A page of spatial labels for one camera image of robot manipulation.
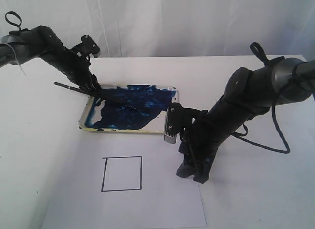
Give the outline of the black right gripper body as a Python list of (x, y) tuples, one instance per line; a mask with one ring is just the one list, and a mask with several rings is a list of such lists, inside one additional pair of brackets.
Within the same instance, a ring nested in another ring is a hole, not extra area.
[(243, 100), (219, 99), (209, 110), (178, 104), (181, 145), (186, 163), (213, 160), (217, 148), (245, 121), (256, 114), (256, 105)]

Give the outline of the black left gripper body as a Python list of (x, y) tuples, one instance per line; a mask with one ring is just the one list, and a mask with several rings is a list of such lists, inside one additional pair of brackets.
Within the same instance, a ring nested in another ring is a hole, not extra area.
[(90, 70), (89, 61), (79, 57), (66, 47), (51, 51), (49, 64), (64, 74), (72, 83), (80, 86), (86, 84)]

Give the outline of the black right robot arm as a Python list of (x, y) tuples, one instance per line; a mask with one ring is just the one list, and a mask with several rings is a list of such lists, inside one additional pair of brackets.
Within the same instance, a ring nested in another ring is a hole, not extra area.
[(184, 109), (179, 147), (184, 159), (177, 176), (206, 182), (218, 147), (230, 136), (245, 140), (246, 135), (237, 129), (246, 121), (274, 113), (277, 105), (302, 102), (314, 94), (314, 61), (278, 57), (255, 71), (239, 68), (210, 110)]

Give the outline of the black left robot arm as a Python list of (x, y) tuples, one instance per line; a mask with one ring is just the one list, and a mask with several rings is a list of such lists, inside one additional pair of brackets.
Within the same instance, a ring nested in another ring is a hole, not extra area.
[(68, 49), (47, 26), (10, 31), (0, 40), (1, 67), (21, 65), (39, 57), (89, 94), (101, 90), (97, 77), (89, 70), (90, 55), (97, 58), (100, 53), (100, 47), (88, 35), (82, 36), (81, 43)]

